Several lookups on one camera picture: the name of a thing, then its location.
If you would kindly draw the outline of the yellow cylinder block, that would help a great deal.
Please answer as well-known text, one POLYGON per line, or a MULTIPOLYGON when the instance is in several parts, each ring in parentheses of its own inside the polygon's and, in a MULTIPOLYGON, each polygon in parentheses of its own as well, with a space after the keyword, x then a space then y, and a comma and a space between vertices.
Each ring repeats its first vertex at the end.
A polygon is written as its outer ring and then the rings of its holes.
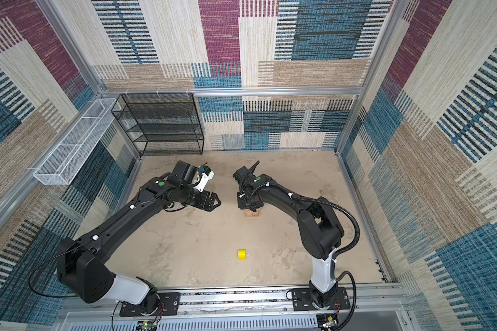
POLYGON ((237 251, 237 257, 238 257, 238 259, 246 259, 247 258, 247 251, 245 251, 245 250, 237 251))

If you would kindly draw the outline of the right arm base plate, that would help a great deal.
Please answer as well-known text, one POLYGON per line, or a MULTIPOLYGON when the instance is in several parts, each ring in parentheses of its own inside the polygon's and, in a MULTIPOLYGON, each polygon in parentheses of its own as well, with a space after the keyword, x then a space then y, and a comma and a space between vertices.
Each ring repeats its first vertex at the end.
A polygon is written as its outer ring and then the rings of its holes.
POLYGON ((286 298, 293 303, 295 311, 349 310, 350 296, 344 287, 333 287, 326 293, 316 288, 294 288, 286 292, 286 298))

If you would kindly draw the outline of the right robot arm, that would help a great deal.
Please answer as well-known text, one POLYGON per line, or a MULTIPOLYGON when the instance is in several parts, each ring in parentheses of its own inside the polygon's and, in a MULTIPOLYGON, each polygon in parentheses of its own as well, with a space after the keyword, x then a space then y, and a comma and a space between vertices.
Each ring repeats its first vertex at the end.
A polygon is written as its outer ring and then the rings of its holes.
POLYGON ((295 219, 305 250, 312 256, 313 272, 309 289, 313 306, 326 309, 335 303, 339 280, 335 278, 335 258, 353 248, 357 237, 340 248, 345 230, 335 211, 344 214, 353 225, 354 234, 360 234, 358 223, 347 210, 326 198, 304 197, 285 188, 272 177, 254 175, 253 168, 238 169, 233 178, 239 184, 237 205, 253 212, 270 204, 295 219))

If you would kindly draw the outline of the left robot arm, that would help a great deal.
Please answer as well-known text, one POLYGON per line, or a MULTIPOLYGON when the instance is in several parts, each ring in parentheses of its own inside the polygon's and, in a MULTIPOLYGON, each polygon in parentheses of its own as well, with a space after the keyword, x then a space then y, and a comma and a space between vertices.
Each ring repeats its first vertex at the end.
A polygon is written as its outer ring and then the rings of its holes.
POLYGON ((116 274, 106 262, 140 226, 179 203, 211 212, 220 206, 217 194, 204 188, 214 172, 178 161, 175 168, 153 177, 114 215, 78 239, 65 238, 57 247, 57 279, 85 303, 103 299, 139 306, 150 312, 160 302, 157 288, 140 279, 116 274))

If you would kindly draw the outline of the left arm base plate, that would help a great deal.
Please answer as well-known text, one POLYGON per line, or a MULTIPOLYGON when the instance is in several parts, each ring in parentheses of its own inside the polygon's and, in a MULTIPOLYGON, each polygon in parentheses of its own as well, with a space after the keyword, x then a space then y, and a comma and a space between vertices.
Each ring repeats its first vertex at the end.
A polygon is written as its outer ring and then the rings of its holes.
POLYGON ((142 303, 133 305, 127 302, 122 304, 120 317, 160 317, 175 316, 178 313, 179 292, 151 293, 142 303))

